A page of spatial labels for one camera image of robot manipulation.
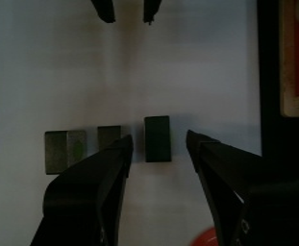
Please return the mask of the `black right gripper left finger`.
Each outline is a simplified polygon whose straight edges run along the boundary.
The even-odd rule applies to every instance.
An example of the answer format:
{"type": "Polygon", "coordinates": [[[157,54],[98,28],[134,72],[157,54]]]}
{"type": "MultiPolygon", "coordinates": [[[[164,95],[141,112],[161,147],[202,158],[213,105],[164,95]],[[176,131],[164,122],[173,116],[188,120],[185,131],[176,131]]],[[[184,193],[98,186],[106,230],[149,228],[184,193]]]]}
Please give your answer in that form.
{"type": "Polygon", "coordinates": [[[29,246],[117,246],[132,150],[126,135],[50,181],[29,246]]]}

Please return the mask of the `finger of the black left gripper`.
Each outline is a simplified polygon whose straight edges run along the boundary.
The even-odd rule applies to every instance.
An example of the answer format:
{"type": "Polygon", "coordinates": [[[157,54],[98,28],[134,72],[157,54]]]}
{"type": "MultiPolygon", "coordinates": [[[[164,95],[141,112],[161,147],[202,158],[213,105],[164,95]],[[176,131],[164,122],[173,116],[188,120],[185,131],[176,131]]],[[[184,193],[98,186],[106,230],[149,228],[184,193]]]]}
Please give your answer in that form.
{"type": "Polygon", "coordinates": [[[112,0],[90,0],[90,3],[97,12],[98,18],[105,23],[114,23],[116,17],[114,17],[113,1],[112,0]]]}
{"type": "Polygon", "coordinates": [[[158,11],[161,0],[144,0],[142,21],[148,24],[153,21],[153,17],[158,11]]]}

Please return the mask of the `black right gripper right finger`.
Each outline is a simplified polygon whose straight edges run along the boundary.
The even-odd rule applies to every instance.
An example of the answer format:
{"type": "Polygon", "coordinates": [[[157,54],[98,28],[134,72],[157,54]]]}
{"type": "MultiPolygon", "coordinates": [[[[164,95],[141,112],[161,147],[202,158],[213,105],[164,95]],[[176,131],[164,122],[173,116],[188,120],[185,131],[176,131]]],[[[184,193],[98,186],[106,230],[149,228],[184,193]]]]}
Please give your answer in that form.
{"type": "Polygon", "coordinates": [[[299,246],[299,169],[185,133],[219,246],[299,246]]]}

